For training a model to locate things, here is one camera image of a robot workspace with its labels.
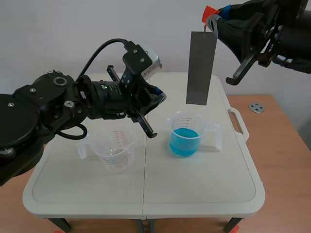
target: metal plate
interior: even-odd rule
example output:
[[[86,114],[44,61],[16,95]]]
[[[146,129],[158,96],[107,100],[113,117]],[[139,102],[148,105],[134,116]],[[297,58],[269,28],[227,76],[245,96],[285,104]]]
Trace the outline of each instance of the metal plate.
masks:
[[[214,33],[191,32],[186,104],[207,104],[216,43]]]
[[[264,106],[261,103],[250,103],[248,105],[249,109],[252,110],[254,113],[263,113],[264,111]]]

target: measuring cup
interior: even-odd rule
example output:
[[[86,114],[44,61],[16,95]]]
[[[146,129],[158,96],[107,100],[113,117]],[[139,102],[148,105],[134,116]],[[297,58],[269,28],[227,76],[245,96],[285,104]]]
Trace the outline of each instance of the measuring cup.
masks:
[[[108,170],[121,172],[129,169],[134,161],[135,143],[134,135],[128,129],[103,129],[103,132],[88,135],[82,140],[78,144],[78,152],[81,159],[87,158],[89,146]]]
[[[172,131],[170,147],[175,154],[181,157],[193,155],[206,133],[215,133],[215,147],[221,151],[222,133],[218,124],[208,122],[202,116],[188,111],[176,112],[167,122]]]

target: blue liquid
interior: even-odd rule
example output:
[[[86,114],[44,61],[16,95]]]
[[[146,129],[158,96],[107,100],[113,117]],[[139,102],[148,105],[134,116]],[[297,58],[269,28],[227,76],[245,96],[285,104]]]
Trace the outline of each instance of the blue liquid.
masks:
[[[191,129],[186,128],[180,128],[174,131],[177,135],[180,135],[182,137],[187,138],[194,138],[198,137],[199,135],[196,133],[196,131],[193,131]],[[170,147],[172,151],[182,157],[188,157],[192,154],[194,154],[200,145],[200,139],[186,139],[181,138],[172,133],[171,140],[170,140]]]

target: black robotic arm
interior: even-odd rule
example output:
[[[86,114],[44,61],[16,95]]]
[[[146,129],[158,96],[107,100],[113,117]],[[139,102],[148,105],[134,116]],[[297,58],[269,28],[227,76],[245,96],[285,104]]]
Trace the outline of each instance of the black robotic arm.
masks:
[[[311,73],[311,12],[308,0],[250,0],[219,9],[207,19],[217,34],[238,58],[240,67],[227,78],[240,83],[258,61],[263,67],[271,62],[296,71]]]
[[[122,42],[127,50],[121,79],[113,66],[108,66],[113,81],[92,82],[84,73],[98,53],[115,42]],[[82,125],[86,117],[128,116],[142,126],[149,138],[155,137],[144,116],[166,96],[146,80],[161,67],[158,56],[148,46],[113,39],[99,47],[77,80],[53,70],[12,95],[0,94],[0,186],[33,168],[41,159],[44,144],[56,134],[72,140],[86,137],[87,129]],[[62,132],[72,127],[79,127],[81,135]]]

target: table leg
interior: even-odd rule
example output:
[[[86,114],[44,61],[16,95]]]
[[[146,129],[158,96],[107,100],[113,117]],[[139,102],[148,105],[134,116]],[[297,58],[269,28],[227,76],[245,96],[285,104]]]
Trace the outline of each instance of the table leg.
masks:
[[[233,217],[230,219],[230,221],[227,223],[227,225],[224,228],[225,233],[230,233],[233,228],[238,225],[238,223],[242,220],[243,218],[240,217]]]
[[[54,223],[57,227],[59,227],[65,233],[69,233],[71,231],[71,227],[69,223],[64,218],[48,218],[52,223]]]
[[[149,233],[156,233],[155,219],[146,219],[146,220],[135,219],[135,222],[139,233],[145,233],[145,230],[148,230]]]
[[[148,222],[149,222],[149,232],[150,233],[156,233],[156,230],[155,230],[155,220],[154,219],[149,219]]]
[[[136,226],[137,226],[138,232],[139,233],[145,233],[145,226],[142,223],[142,220],[135,219],[135,222],[136,222]]]

